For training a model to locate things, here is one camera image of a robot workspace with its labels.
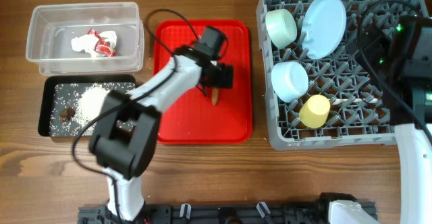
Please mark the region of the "white plastic spoon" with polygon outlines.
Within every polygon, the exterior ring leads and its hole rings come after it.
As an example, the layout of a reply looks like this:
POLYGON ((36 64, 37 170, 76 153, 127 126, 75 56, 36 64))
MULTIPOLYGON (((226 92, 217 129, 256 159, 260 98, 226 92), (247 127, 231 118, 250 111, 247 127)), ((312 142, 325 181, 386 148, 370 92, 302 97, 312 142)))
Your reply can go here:
POLYGON ((339 105, 342 103, 366 103, 366 104, 370 104, 370 103, 377 103, 379 101, 379 99, 376 98, 372 98, 369 101, 366 101, 364 99, 335 99, 331 104, 332 105, 339 105))

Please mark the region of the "green bowl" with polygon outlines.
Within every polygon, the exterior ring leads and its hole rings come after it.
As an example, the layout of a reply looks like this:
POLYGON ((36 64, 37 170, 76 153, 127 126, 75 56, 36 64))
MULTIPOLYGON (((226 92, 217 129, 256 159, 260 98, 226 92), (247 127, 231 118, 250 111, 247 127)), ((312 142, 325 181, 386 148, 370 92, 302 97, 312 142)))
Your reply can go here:
POLYGON ((286 9, 268 11, 265 16, 265 25, 271 42, 278 49, 286 48, 296 40, 296 22, 286 9))

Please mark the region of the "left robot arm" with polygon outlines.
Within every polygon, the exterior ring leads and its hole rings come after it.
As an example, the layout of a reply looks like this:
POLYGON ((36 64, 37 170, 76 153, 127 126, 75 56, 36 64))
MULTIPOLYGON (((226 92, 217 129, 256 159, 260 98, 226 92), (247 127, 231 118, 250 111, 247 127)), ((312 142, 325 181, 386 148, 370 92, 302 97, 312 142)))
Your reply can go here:
POLYGON ((173 51, 148 82, 126 94, 113 90, 105 97, 89 151, 108 179, 108 223, 132 223, 145 206, 140 176, 155 153, 162 114, 199 84, 233 86, 233 67, 220 62, 226 44, 222 31, 207 26, 192 45, 173 51))

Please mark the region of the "large light blue plate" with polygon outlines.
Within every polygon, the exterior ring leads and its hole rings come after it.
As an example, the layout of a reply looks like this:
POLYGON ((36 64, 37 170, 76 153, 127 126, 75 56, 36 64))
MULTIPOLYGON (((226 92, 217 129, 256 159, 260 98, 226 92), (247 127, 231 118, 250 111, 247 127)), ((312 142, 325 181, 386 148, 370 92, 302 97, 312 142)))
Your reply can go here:
POLYGON ((314 0, 306 11, 302 48, 310 59, 330 55, 340 44, 346 28, 346 8, 341 0, 314 0))

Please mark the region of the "brown food scrap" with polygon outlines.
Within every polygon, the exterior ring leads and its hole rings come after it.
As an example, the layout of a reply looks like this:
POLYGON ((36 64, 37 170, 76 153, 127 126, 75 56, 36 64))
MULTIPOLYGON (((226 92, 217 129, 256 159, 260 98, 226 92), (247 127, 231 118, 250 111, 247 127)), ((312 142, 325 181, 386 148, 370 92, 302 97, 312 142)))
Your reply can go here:
POLYGON ((65 108, 59 113, 60 121, 69 121, 75 115, 75 110, 71 107, 65 108))

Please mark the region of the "red white wrapper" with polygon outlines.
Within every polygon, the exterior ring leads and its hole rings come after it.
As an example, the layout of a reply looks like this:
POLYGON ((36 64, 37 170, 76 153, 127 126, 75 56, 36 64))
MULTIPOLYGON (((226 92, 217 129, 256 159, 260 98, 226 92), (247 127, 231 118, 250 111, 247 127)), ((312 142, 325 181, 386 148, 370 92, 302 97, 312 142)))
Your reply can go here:
POLYGON ((85 35, 75 37, 71 40, 71 46, 74 51, 84 51, 92 58, 115 56, 116 44, 117 34, 112 30, 98 33, 90 29, 85 35))

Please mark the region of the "white rice pile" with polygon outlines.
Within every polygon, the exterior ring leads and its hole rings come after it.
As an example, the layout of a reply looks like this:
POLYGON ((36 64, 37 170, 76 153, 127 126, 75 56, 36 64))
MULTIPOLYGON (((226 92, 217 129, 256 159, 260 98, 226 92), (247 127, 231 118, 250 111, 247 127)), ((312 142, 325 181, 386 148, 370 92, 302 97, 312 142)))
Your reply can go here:
POLYGON ((73 120, 80 126, 85 126, 97 117, 108 93, 109 90, 100 84, 93 84, 86 88, 77 101, 73 120))

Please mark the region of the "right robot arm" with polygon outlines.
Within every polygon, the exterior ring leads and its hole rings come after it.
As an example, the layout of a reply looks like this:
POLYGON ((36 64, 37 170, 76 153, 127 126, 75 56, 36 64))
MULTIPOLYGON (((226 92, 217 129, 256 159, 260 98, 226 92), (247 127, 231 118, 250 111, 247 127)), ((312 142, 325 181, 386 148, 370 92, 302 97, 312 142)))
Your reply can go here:
POLYGON ((384 92, 400 158, 401 223, 431 222, 431 18, 402 16, 394 35, 361 26, 363 65, 384 92))

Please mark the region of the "small light blue bowl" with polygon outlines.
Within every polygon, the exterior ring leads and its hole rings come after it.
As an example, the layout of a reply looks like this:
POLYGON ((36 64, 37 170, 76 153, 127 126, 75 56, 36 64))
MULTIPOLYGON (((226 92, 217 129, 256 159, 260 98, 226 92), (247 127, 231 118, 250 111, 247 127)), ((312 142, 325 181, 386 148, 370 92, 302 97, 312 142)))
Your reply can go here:
POLYGON ((306 94, 308 75, 297 61, 281 62, 271 70, 271 83, 276 95, 282 101, 290 103, 306 94))

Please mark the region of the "yellow cup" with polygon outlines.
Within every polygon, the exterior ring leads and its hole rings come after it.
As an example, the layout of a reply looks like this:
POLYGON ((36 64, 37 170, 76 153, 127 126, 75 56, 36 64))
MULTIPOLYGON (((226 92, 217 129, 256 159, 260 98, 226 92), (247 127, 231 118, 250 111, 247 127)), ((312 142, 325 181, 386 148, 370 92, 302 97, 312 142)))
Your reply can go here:
POLYGON ((308 128, 320 128, 327 121, 330 108, 331 104, 327 97, 313 95, 300 109, 299 118, 308 128))

